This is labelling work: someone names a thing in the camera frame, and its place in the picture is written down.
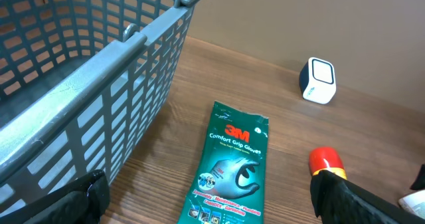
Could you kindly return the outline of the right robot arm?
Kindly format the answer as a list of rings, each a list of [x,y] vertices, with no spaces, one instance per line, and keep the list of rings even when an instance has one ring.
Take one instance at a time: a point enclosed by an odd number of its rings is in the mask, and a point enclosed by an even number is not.
[[[425,189],[425,165],[422,164],[416,179],[413,184],[410,186],[410,189],[413,191],[420,191]]]

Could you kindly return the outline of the green 3M gloves package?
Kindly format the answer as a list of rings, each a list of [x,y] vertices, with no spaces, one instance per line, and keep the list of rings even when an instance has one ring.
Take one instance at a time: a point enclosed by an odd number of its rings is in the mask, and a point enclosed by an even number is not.
[[[179,223],[264,222],[269,119],[215,102]]]

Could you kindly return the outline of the red chili sauce bottle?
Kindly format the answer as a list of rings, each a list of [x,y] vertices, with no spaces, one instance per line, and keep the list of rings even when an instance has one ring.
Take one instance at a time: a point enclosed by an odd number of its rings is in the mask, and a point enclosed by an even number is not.
[[[343,179],[347,174],[336,149],[331,147],[319,147],[309,154],[309,170],[311,175],[317,175],[322,170],[327,170]]]

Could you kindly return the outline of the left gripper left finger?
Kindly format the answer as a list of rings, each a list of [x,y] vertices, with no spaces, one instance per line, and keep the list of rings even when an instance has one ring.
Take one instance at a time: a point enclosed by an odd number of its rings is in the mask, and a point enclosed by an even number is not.
[[[96,169],[34,203],[7,214],[2,223],[99,223],[110,204],[104,171]]]

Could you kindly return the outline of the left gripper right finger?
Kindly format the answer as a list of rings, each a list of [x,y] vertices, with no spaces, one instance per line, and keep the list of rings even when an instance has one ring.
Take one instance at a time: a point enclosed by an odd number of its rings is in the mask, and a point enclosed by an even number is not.
[[[424,224],[423,218],[327,170],[311,178],[310,194],[315,216],[323,224]]]

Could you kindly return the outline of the white barcode scanner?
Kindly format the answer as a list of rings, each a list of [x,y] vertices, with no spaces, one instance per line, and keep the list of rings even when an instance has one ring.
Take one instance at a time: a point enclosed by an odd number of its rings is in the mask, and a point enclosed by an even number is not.
[[[302,98],[318,104],[328,104],[336,93],[333,65],[323,59],[310,57],[299,74]]]

